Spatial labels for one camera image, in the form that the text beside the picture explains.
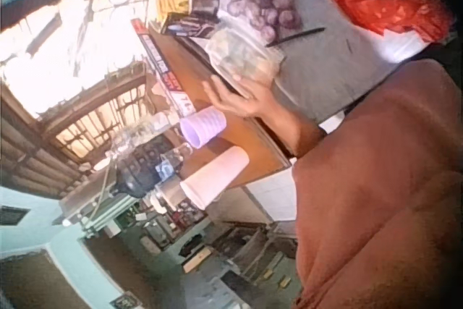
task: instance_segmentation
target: hand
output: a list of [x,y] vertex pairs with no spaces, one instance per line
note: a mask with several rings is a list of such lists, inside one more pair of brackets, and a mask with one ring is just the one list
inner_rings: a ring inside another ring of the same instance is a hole
[[266,86],[251,79],[243,79],[239,75],[233,78],[250,95],[246,99],[229,91],[220,77],[212,75],[213,86],[209,82],[203,82],[204,91],[212,104],[221,111],[231,112],[241,117],[262,117],[272,115],[279,104]]

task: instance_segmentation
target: plastic cup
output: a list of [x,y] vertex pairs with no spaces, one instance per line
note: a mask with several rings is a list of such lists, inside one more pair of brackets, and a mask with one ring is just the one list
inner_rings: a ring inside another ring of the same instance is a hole
[[201,148],[226,127],[223,112],[209,106],[180,120],[180,129],[193,148]]
[[204,210],[248,164],[246,151],[234,146],[180,182],[180,187],[193,204]]

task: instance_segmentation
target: purple plastic cup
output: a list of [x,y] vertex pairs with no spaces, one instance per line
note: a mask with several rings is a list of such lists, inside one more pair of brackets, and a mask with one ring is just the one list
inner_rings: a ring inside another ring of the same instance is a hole
[[226,127],[224,113],[209,106],[180,120],[180,129],[193,148],[201,148]]

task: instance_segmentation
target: red plastic bag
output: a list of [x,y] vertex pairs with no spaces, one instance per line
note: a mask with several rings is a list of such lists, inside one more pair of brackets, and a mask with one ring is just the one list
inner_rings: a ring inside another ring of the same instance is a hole
[[335,0],[354,24],[383,35],[416,30],[424,41],[438,41],[453,18],[440,0]]

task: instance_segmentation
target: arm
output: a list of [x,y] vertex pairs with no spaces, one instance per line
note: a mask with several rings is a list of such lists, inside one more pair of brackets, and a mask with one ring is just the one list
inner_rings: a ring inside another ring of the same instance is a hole
[[215,75],[212,76],[215,90],[209,82],[204,82],[204,90],[217,109],[241,117],[260,117],[297,157],[305,155],[326,135],[316,123],[286,110],[266,86],[239,76],[235,80],[253,98],[231,93]]

